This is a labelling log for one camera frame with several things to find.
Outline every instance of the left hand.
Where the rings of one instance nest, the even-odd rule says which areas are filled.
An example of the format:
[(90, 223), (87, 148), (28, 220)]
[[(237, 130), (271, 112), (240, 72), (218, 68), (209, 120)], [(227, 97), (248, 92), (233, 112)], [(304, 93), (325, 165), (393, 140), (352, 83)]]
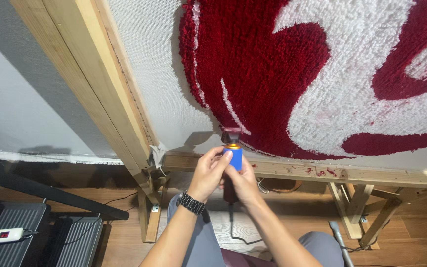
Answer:
[(233, 156), (231, 151), (227, 151), (223, 156), (222, 152), (223, 146), (214, 147), (199, 159), (187, 190), (187, 194), (195, 200), (206, 203), (219, 184), (223, 171)]

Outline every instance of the right hand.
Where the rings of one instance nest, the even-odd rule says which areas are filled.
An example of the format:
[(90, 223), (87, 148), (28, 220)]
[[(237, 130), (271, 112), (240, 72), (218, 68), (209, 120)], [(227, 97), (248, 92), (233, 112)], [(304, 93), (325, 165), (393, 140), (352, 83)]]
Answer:
[[(252, 165), (248, 162), (245, 156), (242, 156), (241, 158), (241, 168), (241, 172), (238, 173), (233, 166), (228, 165), (225, 169), (225, 173), (230, 177), (230, 179), (232, 179), (238, 199), (247, 207), (256, 206), (261, 203), (263, 198), (259, 193)], [(221, 179), (220, 189), (223, 189), (223, 187), (224, 180)]]

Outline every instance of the digital display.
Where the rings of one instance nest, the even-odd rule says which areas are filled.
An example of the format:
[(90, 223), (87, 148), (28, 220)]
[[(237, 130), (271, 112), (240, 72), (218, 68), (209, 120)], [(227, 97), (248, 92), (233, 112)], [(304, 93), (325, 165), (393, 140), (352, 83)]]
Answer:
[(9, 232), (0, 233), (0, 239), (6, 238), (9, 236)]

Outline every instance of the blue handle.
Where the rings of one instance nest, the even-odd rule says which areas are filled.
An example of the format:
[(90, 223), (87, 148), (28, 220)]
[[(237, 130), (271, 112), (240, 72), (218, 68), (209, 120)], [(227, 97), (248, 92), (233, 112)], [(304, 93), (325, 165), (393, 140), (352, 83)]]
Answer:
[(232, 153), (234, 154), (232, 160), (230, 161), (230, 165), (235, 167), (237, 171), (241, 171), (241, 156), (243, 155), (243, 149), (229, 149), (224, 147), (223, 153), (225, 154), (225, 152), (227, 152), (228, 150), (232, 151)]

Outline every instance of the metal watch band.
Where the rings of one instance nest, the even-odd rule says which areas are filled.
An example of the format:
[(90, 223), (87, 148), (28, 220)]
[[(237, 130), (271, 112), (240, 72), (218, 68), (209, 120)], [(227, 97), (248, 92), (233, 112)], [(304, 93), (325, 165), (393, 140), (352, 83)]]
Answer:
[(205, 204), (193, 199), (193, 197), (187, 194), (187, 191), (184, 191), (181, 196), (177, 199), (177, 206), (182, 205), (184, 208), (192, 211), (196, 215), (202, 213), (205, 208)]

